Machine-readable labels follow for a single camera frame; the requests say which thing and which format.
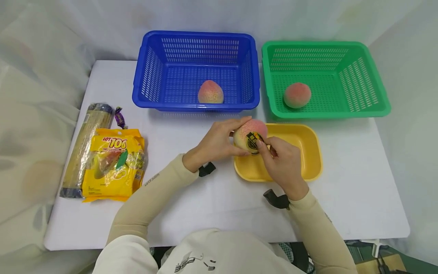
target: plastic basket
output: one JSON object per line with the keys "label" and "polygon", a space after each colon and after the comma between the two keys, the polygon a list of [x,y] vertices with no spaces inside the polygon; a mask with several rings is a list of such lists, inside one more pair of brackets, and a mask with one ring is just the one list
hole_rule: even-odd
{"label": "plastic basket", "polygon": [[[222,104],[198,102],[206,80],[223,90]],[[240,112],[260,102],[254,38],[248,34],[152,31],[143,37],[132,100],[161,111]]]}
{"label": "plastic basket", "polygon": [[[274,118],[352,118],[389,114],[385,88],[368,48],[359,42],[271,41],[263,45],[263,72]],[[312,91],[300,109],[283,100],[301,82]]]}

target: blue basket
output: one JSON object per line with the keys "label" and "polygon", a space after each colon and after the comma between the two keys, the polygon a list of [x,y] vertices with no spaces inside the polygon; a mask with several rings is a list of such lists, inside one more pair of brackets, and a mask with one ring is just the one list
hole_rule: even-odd
{"label": "blue basket", "polygon": [[[222,104],[198,102],[206,80],[223,90]],[[240,112],[260,102],[254,38],[248,34],[151,31],[143,37],[132,100],[161,111]]]}

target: snack bag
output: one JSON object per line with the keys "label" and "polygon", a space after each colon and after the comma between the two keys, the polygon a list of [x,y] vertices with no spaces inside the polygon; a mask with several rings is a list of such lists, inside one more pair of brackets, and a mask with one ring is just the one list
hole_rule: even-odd
{"label": "snack bag", "polygon": [[82,183],[84,203],[126,201],[141,186],[145,140],[138,129],[99,128],[96,133]]}

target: peach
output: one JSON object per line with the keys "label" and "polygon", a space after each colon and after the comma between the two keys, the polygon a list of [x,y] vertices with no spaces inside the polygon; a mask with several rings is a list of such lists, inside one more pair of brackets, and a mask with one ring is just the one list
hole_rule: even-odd
{"label": "peach", "polygon": [[288,86],[284,92],[284,102],[291,108],[300,108],[307,105],[311,96],[312,92],[308,85],[294,83]]}
{"label": "peach", "polygon": [[199,89],[198,101],[200,103],[222,104],[222,88],[212,80],[205,81]]}
{"label": "peach", "polygon": [[258,138],[258,135],[263,140],[266,139],[268,137],[268,128],[262,121],[251,119],[234,131],[234,145],[251,152],[252,155],[257,155],[258,150],[255,146],[255,140],[252,140],[251,137]]}

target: rolled package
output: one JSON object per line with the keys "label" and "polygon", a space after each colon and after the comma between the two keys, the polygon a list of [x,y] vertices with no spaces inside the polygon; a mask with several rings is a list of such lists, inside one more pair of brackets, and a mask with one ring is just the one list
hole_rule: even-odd
{"label": "rolled package", "polygon": [[110,128],[113,120],[113,108],[105,103],[91,104],[87,109],[84,122],[74,144],[62,181],[59,196],[64,198],[83,198],[82,182],[85,167],[90,157],[91,139],[98,128]]}

